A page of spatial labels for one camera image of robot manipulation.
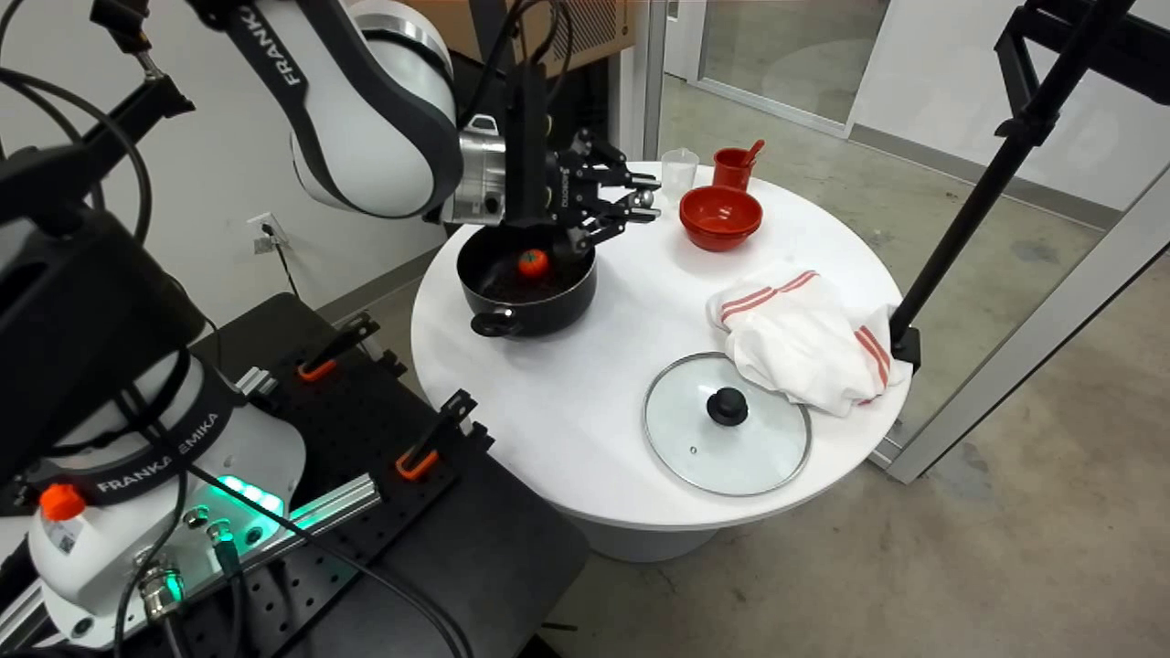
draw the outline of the black pot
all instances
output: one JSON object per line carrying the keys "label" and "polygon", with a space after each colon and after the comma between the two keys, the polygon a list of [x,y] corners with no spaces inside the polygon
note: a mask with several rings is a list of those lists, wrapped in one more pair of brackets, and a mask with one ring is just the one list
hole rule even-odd
{"label": "black pot", "polygon": [[[515,265],[526,249],[548,254],[548,276],[518,276]],[[480,335],[543,335],[566,328],[587,312],[597,294],[593,246],[571,242],[560,226],[486,226],[460,249],[458,276]]]}

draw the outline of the gray floor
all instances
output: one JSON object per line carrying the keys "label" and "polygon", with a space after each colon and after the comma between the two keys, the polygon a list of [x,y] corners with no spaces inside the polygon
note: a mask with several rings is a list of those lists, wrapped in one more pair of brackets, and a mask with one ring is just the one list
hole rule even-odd
{"label": "gray floor", "polygon": [[[841,217],[908,285],[970,182],[915,161],[664,89],[664,146],[767,140],[761,177]],[[922,323],[908,426],[1061,281],[1096,232],[1001,203]],[[1165,655],[1170,443],[1154,265],[926,482],[872,467],[820,501],[721,534],[669,566],[593,561],[548,633],[571,658],[1033,658]],[[410,354],[412,285],[371,302]]]}
{"label": "gray floor", "polygon": [[843,126],[880,15],[886,0],[705,5],[703,76]]}

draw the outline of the white towel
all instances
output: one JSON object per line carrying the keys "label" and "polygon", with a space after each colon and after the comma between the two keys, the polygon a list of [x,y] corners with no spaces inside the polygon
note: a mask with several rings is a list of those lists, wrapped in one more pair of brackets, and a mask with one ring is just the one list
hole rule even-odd
{"label": "white towel", "polygon": [[849,318],[838,290],[800,267],[732,285],[705,302],[733,368],[800,406],[849,416],[908,377],[888,360],[888,312]]}

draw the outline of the white wall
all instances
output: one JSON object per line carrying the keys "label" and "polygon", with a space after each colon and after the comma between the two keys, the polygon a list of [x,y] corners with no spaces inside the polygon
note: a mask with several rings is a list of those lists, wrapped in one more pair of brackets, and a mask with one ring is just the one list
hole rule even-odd
{"label": "white wall", "polygon": [[[850,122],[930,150],[988,166],[1010,117],[993,42],[1014,0],[891,0]],[[1170,0],[1135,0],[1170,25]],[[1048,51],[1031,48],[1037,75]],[[1170,110],[1089,75],[1020,178],[1109,210],[1131,203],[1170,161]]]}
{"label": "white wall", "polygon": [[[89,21],[89,8],[84,0],[28,0],[0,61],[114,110],[139,83],[139,65]],[[148,254],[206,313],[225,323],[286,290],[274,254],[251,256],[241,226],[246,217],[268,210],[291,242],[291,276],[315,306],[441,242],[441,232],[412,218],[382,223],[315,205],[297,188],[282,110],[225,36],[208,34],[181,0],[152,0],[148,12],[152,58],[198,107],[142,140],[158,189]],[[2,150],[61,142],[37,110],[7,93],[0,93],[0,140]],[[129,173],[118,173],[104,193],[120,218],[135,217]]]}

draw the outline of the bowl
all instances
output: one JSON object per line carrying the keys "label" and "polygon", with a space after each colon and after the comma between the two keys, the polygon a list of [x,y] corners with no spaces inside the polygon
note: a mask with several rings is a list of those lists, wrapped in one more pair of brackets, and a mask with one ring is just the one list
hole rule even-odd
{"label": "bowl", "polygon": [[732,188],[699,188],[680,203],[687,237],[705,254],[732,254],[761,226],[761,203]]}

